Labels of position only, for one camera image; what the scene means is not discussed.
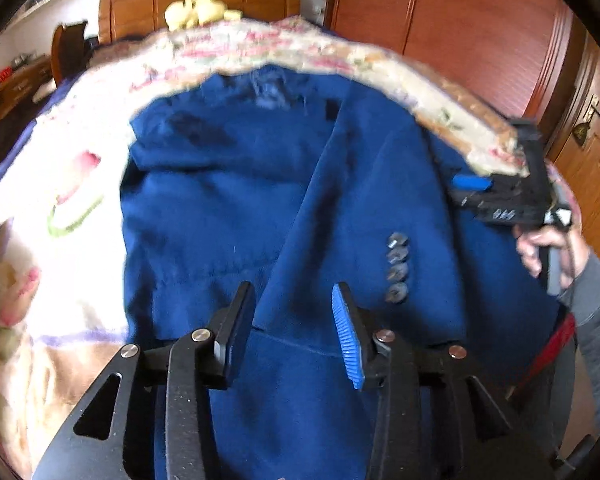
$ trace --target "blue suit jacket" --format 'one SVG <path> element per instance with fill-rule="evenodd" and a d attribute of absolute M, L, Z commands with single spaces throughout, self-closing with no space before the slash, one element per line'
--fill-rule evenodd
<path fill-rule="evenodd" d="M 464 160 L 380 92 L 266 66 L 157 100 L 132 126 L 130 339 L 205 326 L 242 280 L 259 298 L 240 376 L 212 394 L 227 479 L 364 477 L 376 401 L 347 380 L 336 282 L 413 342 L 462 341 L 503 380 L 552 331 L 557 303 L 510 231 L 449 207 L 445 175 Z M 385 302 L 393 232 L 410 237 L 401 304 Z"/>

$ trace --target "jacket button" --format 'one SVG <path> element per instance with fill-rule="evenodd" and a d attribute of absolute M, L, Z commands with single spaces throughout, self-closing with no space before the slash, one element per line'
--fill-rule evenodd
<path fill-rule="evenodd" d="M 409 273 L 409 267 L 407 264 L 394 265 L 389 272 L 386 274 L 386 278 L 390 282 L 403 282 Z"/>
<path fill-rule="evenodd" d="M 387 303 L 400 303 L 407 297 L 407 292 L 407 286 L 403 282 L 394 283 L 387 289 L 384 300 Z"/>
<path fill-rule="evenodd" d="M 409 237 L 407 235 L 404 235 L 402 233 L 394 233 L 391 236 L 389 236 L 388 240 L 386 241 L 386 244 L 390 249 L 395 249 L 397 246 L 404 245 L 408 241 Z"/>
<path fill-rule="evenodd" d="M 386 259 L 391 265 L 397 265 L 406 260 L 407 256 L 409 256 L 409 250 L 406 247 L 397 246 L 386 254 Z"/>

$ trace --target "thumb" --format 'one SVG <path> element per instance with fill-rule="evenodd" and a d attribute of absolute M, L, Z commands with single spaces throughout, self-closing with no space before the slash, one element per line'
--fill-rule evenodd
<path fill-rule="evenodd" d="M 565 235 L 552 226 L 544 226 L 539 231 L 530 232 L 527 237 L 536 246 L 566 247 Z"/>

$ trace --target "purple blanket trim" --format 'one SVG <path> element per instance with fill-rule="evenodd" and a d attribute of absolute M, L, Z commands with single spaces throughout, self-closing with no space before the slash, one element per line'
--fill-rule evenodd
<path fill-rule="evenodd" d="M 69 93 L 69 90 L 74 85 L 74 83 L 76 81 L 78 81 L 78 78 L 81 75 L 82 74 L 78 74 L 74 78 L 65 79 L 64 81 L 62 81 L 60 83 L 60 86 L 58 87 L 58 89 L 56 89 L 56 91 L 51 94 L 49 101 L 42 108 L 42 110 L 40 111 L 38 116 L 48 112 L 51 109 L 51 107 L 55 106 L 60 101 L 62 101 L 66 97 L 66 95 Z M 15 160 L 15 158 L 22 151 L 25 144 L 27 142 L 29 142 L 29 138 L 31 137 L 31 133 L 33 132 L 34 126 L 36 126 L 36 123 L 37 123 L 37 120 L 33 119 L 29 124 L 27 124 L 27 127 L 20 134 L 20 137 L 18 138 L 16 143 L 13 145 L 13 147 L 10 149 L 10 151 L 7 154 L 7 156 L 5 157 L 5 159 L 0 163 L 0 181 L 2 180 L 4 175 L 7 173 L 7 170 L 9 169 L 11 164 L 13 164 L 13 161 Z"/>
<path fill-rule="evenodd" d="M 44 345 L 52 348 L 62 348 L 63 346 L 79 343 L 112 343 L 122 345 L 125 341 L 126 330 L 85 330 L 84 332 L 74 334 L 42 335 L 32 338 L 32 343 L 34 345 Z"/>

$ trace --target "door handle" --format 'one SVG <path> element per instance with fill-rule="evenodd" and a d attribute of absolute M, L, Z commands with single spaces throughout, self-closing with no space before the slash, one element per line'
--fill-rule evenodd
<path fill-rule="evenodd" d="M 591 100 L 589 101 L 589 107 L 587 107 L 587 111 L 582 118 L 582 122 L 576 124 L 571 130 L 573 139 L 580 147 L 583 147 L 589 138 L 589 130 L 591 129 L 591 120 L 593 119 L 593 115 L 596 114 L 598 117 L 600 117 L 600 109 L 598 108 L 599 104 L 600 98 L 593 94 L 591 96 Z"/>

